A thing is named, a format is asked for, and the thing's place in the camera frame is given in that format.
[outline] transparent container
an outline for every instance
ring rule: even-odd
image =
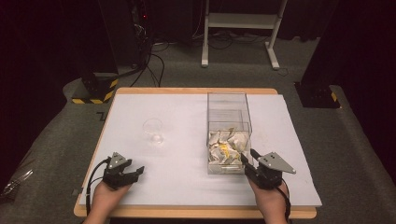
[[[240,175],[249,161],[251,122],[244,92],[207,94],[207,171],[210,175]]]

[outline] gray mat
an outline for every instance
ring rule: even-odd
[[[175,44],[155,52],[165,63],[163,87],[275,88],[283,94],[323,206],[310,220],[294,223],[396,223],[396,190],[372,150],[340,87],[332,86],[342,108],[303,108],[293,87],[300,81],[318,42],[277,40],[281,69],[272,70],[261,43],[232,44],[209,49],[209,66],[201,67],[201,48]],[[222,44],[212,41],[213,45]],[[165,45],[154,50],[164,49]],[[162,64],[151,58],[150,69],[161,73]],[[120,78],[130,86],[137,75]],[[24,167],[33,169],[22,183],[14,203],[0,204],[0,223],[79,223],[73,208],[95,150],[109,104],[74,105],[70,98],[79,80],[64,87],[69,100],[35,140]],[[136,86],[153,86],[149,71]]]

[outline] metal stand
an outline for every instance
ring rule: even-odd
[[[248,29],[266,29],[273,30],[270,42],[265,42],[265,49],[268,52],[272,67],[279,69],[279,63],[274,52],[274,44],[282,22],[283,12],[288,0],[282,0],[280,9],[276,15],[259,15],[259,14],[233,14],[233,13],[209,13],[209,0],[206,1],[205,9],[205,33],[204,44],[202,49],[202,67],[209,66],[208,59],[208,30],[209,27],[223,28],[248,28]]]

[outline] table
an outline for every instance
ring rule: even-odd
[[[235,13],[211,13],[209,10],[209,0],[206,1],[205,9],[205,27],[204,27],[204,44],[202,49],[202,67],[209,66],[209,47],[208,35],[209,27],[223,28],[247,28],[247,29],[268,29],[273,30],[269,42],[265,42],[265,49],[271,61],[274,70],[279,69],[279,63],[274,52],[274,44],[277,32],[282,22],[283,12],[285,11],[288,0],[281,0],[279,11],[276,15],[260,14],[235,14]]]
[[[188,122],[185,122],[183,116],[189,117],[189,113],[192,113],[196,120],[200,121],[200,117],[205,116],[205,108],[201,108],[202,105],[205,106],[205,96],[210,91],[225,91],[225,92],[246,92],[248,100],[253,100],[257,97],[263,96],[274,96],[276,99],[282,99],[281,95],[277,95],[276,90],[274,89],[223,89],[223,88],[120,88],[117,90],[116,96],[108,113],[106,124],[104,129],[102,130],[102,134],[98,141],[98,145],[96,150],[92,156],[92,161],[90,168],[86,174],[85,181],[83,187],[86,186],[86,182],[91,174],[93,167],[101,160],[106,158],[107,156],[111,156],[113,151],[118,151],[121,155],[126,157],[127,159],[133,159],[133,163],[131,165],[131,170],[125,170],[126,173],[133,172],[136,168],[139,168],[141,165],[145,165],[145,173],[139,177],[139,181],[133,185],[132,190],[130,190],[130,194],[126,195],[124,200],[120,202],[120,205],[117,209],[111,214],[112,217],[175,217],[175,218],[262,218],[262,214],[257,210],[254,203],[254,195],[251,192],[251,189],[248,187],[248,182],[246,178],[242,175],[207,175],[205,169],[205,125],[203,124],[203,128],[197,128],[197,134],[199,134],[199,141],[203,142],[199,147],[202,147],[203,155],[196,155],[193,158],[186,160],[189,161],[191,166],[183,167],[184,160],[174,160],[173,158],[183,158],[182,155],[186,150],[180,151],[175,149],[178,153],[179,157],[175,157],[171,155],[170,157],[167,155],[169,153],[174,153],[173,151],[165,151],[166,147],[176,148],[174,145],[175,137],[171,134],[166,135],[166,133],[171,132],[179,132],[177,134],[182,135],[184,130],[189,130],[188,128],[183,130],[178,130],[176,126],[185,126],[189,125]],[[172,99],[177,98],[178,100],[188,99],[184,101],[184,104],[174,104],[170,107],[161,106],[172,104]],[[186,113],[183,110],[183,106],[188,107],[189,113]],[[250,105],[249,108],[254,110],[254,106]],[[141,129],[141,123],[145,121],[145,119],[151,118],[152,116],[164,116],[162,119],[166,122],[169,118],[166,118],[166,115],[172,115],[173,118],[178,118],[181,122],[176,125],[173,122],[168,124],[168,127],[165,127],[164,130],[164,145],[158,149],[154,146],[149,146],[148,143],[144,140],[143,133],[139,134],[139,129]],[[282,119],[282,122],[291,124],[289,113],[288,119]],[[257,130],[259,125],[255,124],[257,118],[255,113],[251,111],[252,117],[252,125],[253,125],[253,134],[252,134],[252,146],[259,147],[260,144],[257,141],[257,134],[262,133],[260,130]],[[288,130],[290,132],[290,139],[285,138],[286,143],[297,141],[295,131]],[[129,152],[134,150],[138,153],[134,155]],[[282,157],[289,160],[288,155],[283,154]],[[162,175],[163,180],[159,182],[161,185],[158,185],[155,181],[158,179],[153,178],[156,174],[160,173],[167,168],[163,165],[160,167],[161,169],[157,169],[155,166],[161,163],[163,160],[166,160],[169,166],[177,166],[180,163],[183,169],[174,169],[175,175]],[[302,166],[300,164],[293,164],[294,168],[297,169],[298,174],[309,173],[309,168],[307,164],[302,162]],[[191,176],[187,179],[184,176],[183,170],[187,170]],[[103,169],[96,172],[96,176],[100,176],[103,173]],[[182,179],[177,182],[177,178],[180,176]],[[293,184],[295,180],[295,176],[284,176],[284,178],[288,181],[290,186],[290,194],[291,194],[291,203],[293,204],[293,200],[295,200],[297,205],[293,205],[291,207],[290,218],[313,218],[316,216],[316,207],[321,206],[320,199],[315,189],[310,189],[305,195],[302,197],[302,200],[299,199],[299,193],[296,193],[295,190],[305,190],[306,188],[313,188],[312,179],[310,179],[310,174],[307,179],[303,182],[308,183],[307,186],[302,186],[303,189],[295,188],[296,185]],[[238,180],[238,183],[231,183],[230,181]],[[222,198],[223,195],[211,195],[209,198],[213,199],[213,202],[202,202],[200,198],[205,198],[207,194],[210,194],[204,188],[211,188],[212,185],[217,185],[226,183],[227,186],[231,186],[230,189],[227,189],[223,194],[225,194],[225,198],[236,197],[237,200],[228,201],[226,204],[221,204],[223,201],[227,201],[227,199]],[[150,184],[158,185],[156,189],[150,189]],[[175,202],[172,199],[166,198],[166,195],[163,193],[158,194],[163,189],[166,188],[174,188],[174,191],[179,191],[177,194],[180,195],[180,198]],[[234,195],[228,195],[229,192],[234,191],[237,192]],[[174,192],[169,190],[168,193],[170,196]],[[311,201],[305,201],[305,198],[312,198]],[[85,217],[86,210],[84,199],[85,194],[84,191],[78,196],[78,200],[75,205],[75,215],[78,217]]]

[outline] hand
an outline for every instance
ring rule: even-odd
[[[286,203],[283,196],[276,189],[260,189],[252,180],[248,183],[253,189],[256,196],[256,204],[264,217],[266,224],[286,224],[285,219]],[[284,182],[279,188],[289,196],[287,187]]]
[[[92,199],[92,209],[85,219],[85,224],[105,223],[108,215],[119,204],[122,197],[132,185],[121,187],[117,190],[101,181],[95,188]]]

